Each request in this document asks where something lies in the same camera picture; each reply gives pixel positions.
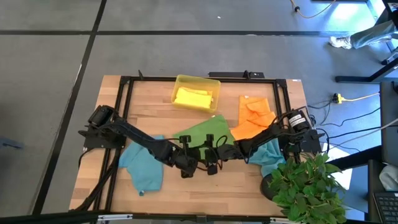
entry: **orange cloth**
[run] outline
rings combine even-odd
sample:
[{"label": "orange cloth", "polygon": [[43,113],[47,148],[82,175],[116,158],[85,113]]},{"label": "orange cloth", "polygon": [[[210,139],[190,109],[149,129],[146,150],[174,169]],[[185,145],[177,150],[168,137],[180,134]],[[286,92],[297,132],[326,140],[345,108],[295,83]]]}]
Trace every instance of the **orange cloth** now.
[{"label": "orange cloth", "polygon": [[274,118],[267,98],[239,96],[239,125],[231,134],[235,140],[252,138],[267,129]]}]

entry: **green cloth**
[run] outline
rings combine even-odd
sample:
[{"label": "green cloth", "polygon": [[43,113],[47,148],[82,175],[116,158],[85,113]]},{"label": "green cloth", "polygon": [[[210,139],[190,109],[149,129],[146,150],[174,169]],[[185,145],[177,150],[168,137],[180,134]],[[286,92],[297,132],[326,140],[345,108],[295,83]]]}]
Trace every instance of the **green cloth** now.
[{"label": "green cloth", "polygon": [[[202,122],[200,124],[195,125],[192,128],[188,128],[184,131],[181,131],[177,134],[174,134],[174,138],[179,138],[183,135],[191,135],[191,142],[189,143],[189,147],[200,146],[206,141],[206,134],[214,135],[213,146],[216,147],[217,140],[226,135],[228,137],[225,144],[233,144],[235,141],[234,137],[229,131],[228,124],[224,119],[223,115],[216,115],[214,118],[210,118],[209,120]],[[219,141],[219,145],[224,142],[224,138]],[[205,159],[205,149],[200,149],[200,157],[201,159]]]}]

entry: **gray floor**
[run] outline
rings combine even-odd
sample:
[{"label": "gray floor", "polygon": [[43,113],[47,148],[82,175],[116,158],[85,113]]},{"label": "gray floor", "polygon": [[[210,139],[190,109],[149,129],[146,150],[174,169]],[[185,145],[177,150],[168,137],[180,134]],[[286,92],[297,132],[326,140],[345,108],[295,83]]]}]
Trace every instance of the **gray floor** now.
[{"label": "gray floor", "polygon": [[[90,30],[100,1],[28,0],[0,2],[0,29]],[[297,1],[303,13],[325,4]],[[290,1],[108,1],[101,30],[298,30],[356,31],[374,18],[363,3],[335,4],[314,19],[291,13]],[[0,150],[0,217],[24,215],[43,171],[70,88],[79,69],[87,36],[0,35],[0,136],[25,144],[21,151]],[[195,75],[216,71],[262,71],[269,78],[302,79],[309,104],[333,93],[356,98],[379,91],[377,85],[337,84],[335,75],[368,76],[389,55],[385,44],[358,50],[335,49],[325,37],[283,36],[97,36],[44,212],[67,211],[83,138],[77,133],[95,105],[103,75]],[[377,96],[333,105],[329,122],[365,114],[379,107]],[[322,110],[311,110],[318,121]],[[380,125],[375,113],[342,128],[326,126],[329,135]],[[350,136],[337,139],[342,142]],[[380,134],[347,147],[378,145]],[[360,181],[366,167],[355,169],[346,203],[364,204]]]}]

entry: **blue towel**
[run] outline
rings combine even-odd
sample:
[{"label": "blue towel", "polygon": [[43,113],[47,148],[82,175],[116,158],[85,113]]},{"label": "blue towel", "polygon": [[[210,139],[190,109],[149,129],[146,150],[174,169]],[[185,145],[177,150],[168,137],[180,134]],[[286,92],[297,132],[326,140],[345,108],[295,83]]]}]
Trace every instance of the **blue towel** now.
[{"label": "blue towel", "polygon": [[279,150],[278,139],[273,139],[260,146],[257,152],[250,157],[249,163],[260,165],[263,177],[277,169],[278,164],[285,164],[285,158]]},{"label": "blue towel", "polygon": [[127,167],[132,184],[144,196],[145,191],[159,191],[163,182],[163,164],[157,161],[143,146],[132,142],[119,160],[119,167]]}]

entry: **wooden tabletop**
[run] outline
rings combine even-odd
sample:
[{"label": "wooden tabletop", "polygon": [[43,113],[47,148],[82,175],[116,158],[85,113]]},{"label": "wooden tabletop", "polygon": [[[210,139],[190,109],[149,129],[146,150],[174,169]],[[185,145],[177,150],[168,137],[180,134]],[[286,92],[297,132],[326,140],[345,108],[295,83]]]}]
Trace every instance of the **wooden tabletop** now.
[{"label": "wooden tabletop", "polygon": [[[114,106],[120,76],[104,76],[99,91],[98,105]],[[287,80],[292,108],[305,106],[303,86],[300,80]],[[222,114],[230,128],[238,124],[239,95],[268,98],[272,111],[276,111],[271,84],[222,83],[218,109],[215,113],[176,108],[170,102],[174,82],[134,82],[128,121],[150,135],[173,134]],[[126,97],[124,88],[122,98]],[[282,89],[280,101],[285,112]],[[104,149],[94,149],[81,161],[70,208],[79,206],[98,182]],[[164,166],[164,179],[159,192],[146,192],[140,197],[125,168],[118,170],[114,189],[113,212],[207,214],[207,215],[256,215],[283,216],[280,208],[260,193],[262,176],[260,167],[245,164],[242,160],[224,163],[216,175],[197,170],[190,179],[183,179],[180,170]],[[104,208],[108,186],[103,190],[100,208]]]}]

